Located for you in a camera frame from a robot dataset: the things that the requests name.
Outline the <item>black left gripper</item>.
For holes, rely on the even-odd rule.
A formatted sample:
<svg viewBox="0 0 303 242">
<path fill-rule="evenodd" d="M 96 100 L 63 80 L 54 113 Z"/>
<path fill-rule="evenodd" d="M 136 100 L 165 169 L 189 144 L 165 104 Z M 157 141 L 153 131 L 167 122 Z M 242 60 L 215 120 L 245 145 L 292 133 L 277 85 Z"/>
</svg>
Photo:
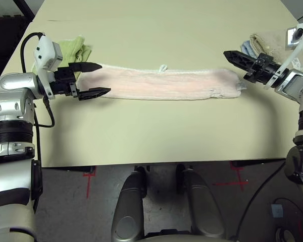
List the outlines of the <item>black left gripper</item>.
<svg viewBox="0 0 303 242">
<path fill-rule="evenodd" d="M 58 68 L 54 72 L 54 81 L 50 83 L 50 88 L 54 95 L 66 95 L 78 97 L 79 101 L 89 100 L 103 96 L 111 91 L 111 88 L 90 88 L 85 91 L 80 91 L 76 87 L 76 78 L 74 72 L 93 72 L 103 67 L 96 63 L 78 62 L 68 63 L 69 67 Z"/>
</svg>

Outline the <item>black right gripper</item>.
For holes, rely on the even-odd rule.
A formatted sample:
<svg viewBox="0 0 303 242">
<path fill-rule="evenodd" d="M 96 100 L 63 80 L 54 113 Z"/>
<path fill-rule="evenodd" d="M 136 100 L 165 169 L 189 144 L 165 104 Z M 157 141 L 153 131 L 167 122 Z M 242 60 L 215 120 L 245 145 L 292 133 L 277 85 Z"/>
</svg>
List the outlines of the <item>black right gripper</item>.
<svg viewBox="0 0 303 242">
<path fill-rule="evenodd" d="M 267 84 L 281 66 L 265 53 L 260 53 L 257 59 L 236 50 L 224 51 L 223 55 L 235 67 L 246 71 L 243 78 L 252 83 Z"/>
</svg>

